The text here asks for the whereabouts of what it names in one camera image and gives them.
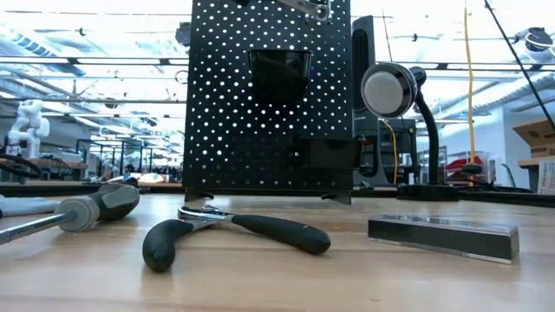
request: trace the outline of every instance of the wooden table surface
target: wooden table surface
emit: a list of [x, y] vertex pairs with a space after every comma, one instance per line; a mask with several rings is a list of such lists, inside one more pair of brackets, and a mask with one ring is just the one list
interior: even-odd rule
[[[180, 195], [145, 195], [125, 220], [79, 234], [50, 229], [0, 246], [0, 310], [7, 311], [553, 311], [555, 210], [476, 202], [221, 197], [237, 213], [326, 230], [320, 257], [220, 225], [178, 242], [170, 272], [143, 263], [147, 231], [174, 218]], [[517, 224], [513, 265], [370, 242], [369, 216], [392, 213]], [[34, 217], [5, 218], [0, 228]]]

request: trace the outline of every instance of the screwdriver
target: screwdriver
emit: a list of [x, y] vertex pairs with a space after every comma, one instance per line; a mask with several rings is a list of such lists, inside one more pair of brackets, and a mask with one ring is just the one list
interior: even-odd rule
[[131, 185], [104, 185], [98, 192], [63, 200], [53, 216], [0, 230], [0, 244], [57, 225], [62, 231], [79, 232], [90, 229], [96, 221], [121, 220], [139, 200], [139, 191]]

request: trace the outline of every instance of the yellow cable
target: yellow cable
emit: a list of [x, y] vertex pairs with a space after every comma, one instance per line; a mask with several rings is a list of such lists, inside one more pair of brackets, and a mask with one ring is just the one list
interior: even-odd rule
[[474, 163], [474, 123], [472, 116], [472, 92], [474, 75], [472, 71], [472, 58], [470, 57], [470, 42], [468, 40], [468, 8], [467, 0], [465, 0], [465, 44], [467, 45], [467, 63], [468, 63], [468, 132], [470, 133], [470, 163]]
[[397, 170], [399, 169], [399, 155], [397, 155], [397, 139], [395, 138], [395, 131], [393, 131], [393, 128], [389, 125], [389, 123], [385, 120], [382, 120], [382, 122], [389, 128], [389, 130], [391, 131], [391, 137], [393, 137], [393, 154], [395, 156], [395, 171], [393, 173], [393, 184], [397, 185]]

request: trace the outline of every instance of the lamp base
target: lamp base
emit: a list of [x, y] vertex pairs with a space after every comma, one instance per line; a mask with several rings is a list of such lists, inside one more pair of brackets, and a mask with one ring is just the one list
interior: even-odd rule
[[459, 201], [457, 190], [449, 185], [401, 185], [397, 199], [420, 201]]

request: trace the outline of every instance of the pegboard holder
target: pegboard holder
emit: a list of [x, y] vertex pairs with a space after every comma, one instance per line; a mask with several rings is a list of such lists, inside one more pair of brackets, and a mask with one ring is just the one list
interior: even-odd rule
[[[304, 13], [274, 1], [193, 1], [183, 170], [189, 198], [237, 190], [352, 190], [350, 169], [304, 170], [289, 162], [296, 136], [352, 140], [350, 2], [331, 7], [327, 24], [307, 22]], [[312, 52], [300, 102], [254, 101], [252, 49]]]

